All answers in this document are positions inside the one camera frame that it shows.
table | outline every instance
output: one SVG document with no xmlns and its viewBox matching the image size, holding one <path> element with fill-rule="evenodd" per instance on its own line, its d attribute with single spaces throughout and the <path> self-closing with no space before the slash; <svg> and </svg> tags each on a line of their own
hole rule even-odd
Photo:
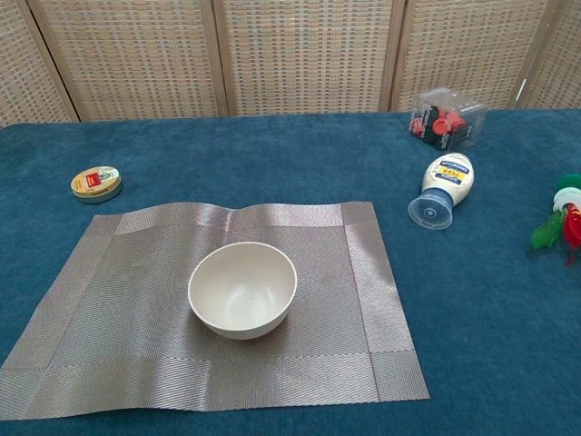
<svg viewBox="0 0 581 436">
<path fill-rule="evenodd" d="M 493 111 L 476 182 L 445 231 L 408 203 L 439 152 L 407 114 L 20 124 L 0 131 L 0 362 L 96 213 L 195 201 L 374 203 L 431 399 L 251 411 L 111 411 L 0 422 L 0 434 L 578 434 L 581 258 L 532 253 L 556 180 L 581 170 L 581 110 Z M 70 180 L 113 165 L 122 193 Z"/>
</svg>

mayonnaise bottle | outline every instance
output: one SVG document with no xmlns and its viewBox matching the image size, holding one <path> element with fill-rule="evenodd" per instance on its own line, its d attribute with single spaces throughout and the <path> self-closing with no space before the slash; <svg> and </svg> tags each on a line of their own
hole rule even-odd
<svg viewBox="0 0 581 436">
<path fill-rule="evenodd" d="M 427 229 L 445 229 L 452 224 L 452 208 L 464 200 L 473 183 L 474 169 L 464 154 L 439 157 L 424 173 L 421 195 L 409 204 L 409 216 Z"/>
</svg>

wicker folding screen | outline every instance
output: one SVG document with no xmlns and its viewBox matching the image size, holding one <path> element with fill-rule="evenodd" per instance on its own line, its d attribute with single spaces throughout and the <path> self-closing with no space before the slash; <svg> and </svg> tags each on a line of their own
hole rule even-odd
<svg viewBox="0 0 581 436">
<path fill-rule="evenodd" d="M 29 0 L 82 120 L 227 114 L 210 0 Z"/>
<path fill-rule="evenodd" d="M 390 108 L 449 86 L 493 107 L 509 105 L 547 0 L 409 0 Z"/>
<path fill-rule="evenodd" d="M 384 67 L 391 81 L 403 0 L 214 4 L 231 114 L 378 110 Z M 393 11 L 399 17 L 391 38 Z M 386 62 L 386 53 L 393 59 Z"/>
<path fill-rule="evenodd" d="M 520 107 L 581 107 L 581 0 L 567 0 L 547 36 Z"/>
<path fill-rule="evenodd" d="M 76 121 L 24 0 L 0 0 L 0 127 Z"/>
</svg>

red label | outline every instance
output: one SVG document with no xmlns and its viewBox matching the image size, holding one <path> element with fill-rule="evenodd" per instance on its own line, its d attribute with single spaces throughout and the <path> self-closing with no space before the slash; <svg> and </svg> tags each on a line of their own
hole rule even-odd
<svg viewBox="0 0 581 436">
<path fill-rule="evenodd" d="M 92 188 L 101 184 L 101 179 L 99 178 L 99 173 L 91 173 L 85 176 L 87 178 L 87 185 Z"/>
</svg>

placemat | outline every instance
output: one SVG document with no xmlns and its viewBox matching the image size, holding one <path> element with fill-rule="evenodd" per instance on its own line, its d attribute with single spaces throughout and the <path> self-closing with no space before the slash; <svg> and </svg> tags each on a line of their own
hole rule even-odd
<svg viewBox="0 0 581 436">
<path fill-rule="evenodd" d="M 193 314 L 205 255 L 256 241 L 293 261 L 288 317 L 251 341 Z M 96 215 L 0 369 L 0 419 L 428 398 L 371 203 L 171 203 Z"/>
</svg>

